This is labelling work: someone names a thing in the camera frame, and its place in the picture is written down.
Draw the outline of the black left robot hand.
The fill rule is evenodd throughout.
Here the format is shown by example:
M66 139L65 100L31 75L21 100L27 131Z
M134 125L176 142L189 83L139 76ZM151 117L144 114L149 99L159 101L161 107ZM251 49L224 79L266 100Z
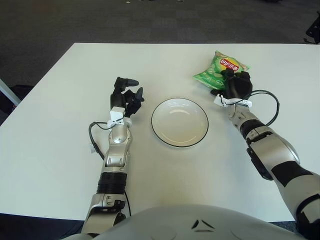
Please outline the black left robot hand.
M139 82L137 80L118 76L114 83L113 93L110 96L110 108L124 108L124 116L126 118L135 114L142 106L142 102L145 101L143 87L140 87L137 92L132 92L130 89L126 90L126 88L138 85Z

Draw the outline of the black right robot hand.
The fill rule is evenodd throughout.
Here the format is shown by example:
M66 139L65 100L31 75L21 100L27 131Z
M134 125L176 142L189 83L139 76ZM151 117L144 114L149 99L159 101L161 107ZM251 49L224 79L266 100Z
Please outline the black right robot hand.
M218 94L225 99L247 99L253 91L250 74L246 71L234 72L231 68L226 68L220 72L224 80L224 90L213 89L210 94Z

